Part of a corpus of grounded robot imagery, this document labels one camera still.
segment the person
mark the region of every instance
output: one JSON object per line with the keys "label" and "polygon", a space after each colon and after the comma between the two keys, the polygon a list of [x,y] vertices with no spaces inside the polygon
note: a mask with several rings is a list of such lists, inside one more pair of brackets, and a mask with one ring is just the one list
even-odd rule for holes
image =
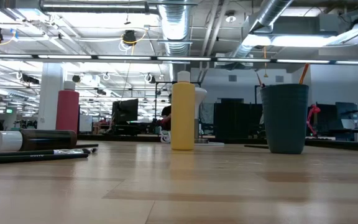
{"label": "person", "polygon": [[[171,103],[172,94],[168,96],[168,102]],[[163,130],[170,131],[171,130],[171,105],[164,107],[161,112],[161,117],[163,118],[161,121],[161,127]]]}

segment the yellow bottle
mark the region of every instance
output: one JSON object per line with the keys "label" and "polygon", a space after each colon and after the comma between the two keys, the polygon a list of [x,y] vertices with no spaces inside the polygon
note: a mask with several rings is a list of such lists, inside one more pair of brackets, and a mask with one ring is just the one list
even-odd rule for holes
{"label": "yellow bottle", "polygon": [[171,148],[194,149],[194,110],[196,89],[190,83],[190,72],[178,72],[172,86]]}

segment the red cylinder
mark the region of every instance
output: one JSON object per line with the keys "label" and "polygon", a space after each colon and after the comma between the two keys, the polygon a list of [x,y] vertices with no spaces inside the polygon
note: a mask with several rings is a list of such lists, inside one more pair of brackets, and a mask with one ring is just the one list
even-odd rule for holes
{"label": "red cylinder", "polygon": [[56,130],[77,133],[80,94],[74,90],[60,90],[57,101]]}

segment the ceiling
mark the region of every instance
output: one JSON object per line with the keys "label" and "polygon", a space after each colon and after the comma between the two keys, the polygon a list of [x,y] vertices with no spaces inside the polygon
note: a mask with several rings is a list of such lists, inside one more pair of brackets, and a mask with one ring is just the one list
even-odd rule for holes
{"label": "ceiling", "polygon": [[[199,56],[206,35],[206,26],[208,24],[208,14],[213,6],[210,0],[197,0],[198,5],[192,7],[190,17],[190,54]],[[233,10],[236,20],[227,22],[223,20],[218,33],[219,40],[213,45],[213,55],[216,53],[228,53],[234,50],[242,42],[241,27],[246,16],[259,10],[261,1],[231,1],[227,6],[227,10]],[[316,17],[321,13],[337,14],[337,12],[353,11],[358,9],[358,1],[319,1],[319,0],[298,0],[285,10],[282,16],[298,16],[298,17]],[[160,19],[157,15],[145,14],[110,14],[110,13],[74,13],[74,12],[53,12],[48,17],[39,15],[31,15],[31,22],[14,21],[10,17],[0,12],[0,27],[3,28],[2,34],[4,42],[11,39],[12,30],[17,32],[17,36],[11,42],[0,45],[1,54],[93,54],[93,55],[165,55],[165,46],[158,42],[162,40],[163,34],[160,26]],[[144,39],[136,43],[133,49],[124,50],[120,47],[121,35],[125,30],[135,30],[135,36]],[[324,57],[342,57],[347,59],[358,59],[357,54],[351,54],[351,51],[342,48],[319,49],[309,47],[275,47],[268,46],[265,49],[254,48],[251,51],[253,57],[268,58],[315,58]],[[104,114],[109,114],[111,110],[111,101],[119,100],[119,98],[128,97],[154,97],[154,84],[145,81],[145,76],[151,74],[157,81],[170,81],[169,66],[166,63],[64,63],[62,65],[67,72],[67,80],[71,80],[74,75],[94,75],[100,77],[100,86],[116,87],[117,89],[129,86],[131,88],[139,88],[142,91],[122,91],[115,90],[114,93],[108,92],[111,97],[109,102],[96,103],[101,107],[94,107],[95,103],[90,106],[90,97],[96,97],[98,94],[95,90],[80,90],[81,102],[86,108],[99,108],[106,110]],[[26,83],[17,79],[18,72],[30,75],[42,82],[42,62],[18,62],[0,60],[0,85],[1,86],[27,86]],[[263,69],[264,64],[254,65],[256,69]],[[281,73],[288,73],[296,70],[298,67],[291,65],[269,65],[270,72],[282,69]],[[197,75],[199,70],[192,70],[193,77]],[[227,75],[230,74],[226,70],[211,69],[206,74],[206,85],[241,85],[247,82],[254,82],[255,77],[252,72],[249,73],[251,78],[240,78],[239,81],[229,83]],[[37,111],[39,100],[39,89],[37,85],[31,85],[34,88],[17,89],[26,95],[34,96],[35,104],[32,108],[33,112]],[[84,83],[78,83],[78,87],[85,87]],[[167,98],[168,91],[162,91],[159,96],[161,100]],[[0,102],[0,105],[6,105],[6,102]],[[164,103],[158,103],[158,110],[162,109]],[[146,109],[150,116],[154,111],[154,105],[150,103]]]}

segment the white bottle cap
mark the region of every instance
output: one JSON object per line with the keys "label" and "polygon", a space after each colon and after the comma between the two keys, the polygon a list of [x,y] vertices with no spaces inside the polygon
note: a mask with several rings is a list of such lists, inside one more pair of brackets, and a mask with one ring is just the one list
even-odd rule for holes
{"label": "white bottle cap", "polygon": [[0,131],[0,152],[17,152],[23,144],[20,131]]}
{"label": "white bottle cap", "polygon": [[190,72],[187,71],[178,72],[178,82],[190,82]]}
{"label": "white bottle cap", "polygon": [[75,90],[75,82],[73,82],[73,81],[65,81],[64,89],[65,90]]}

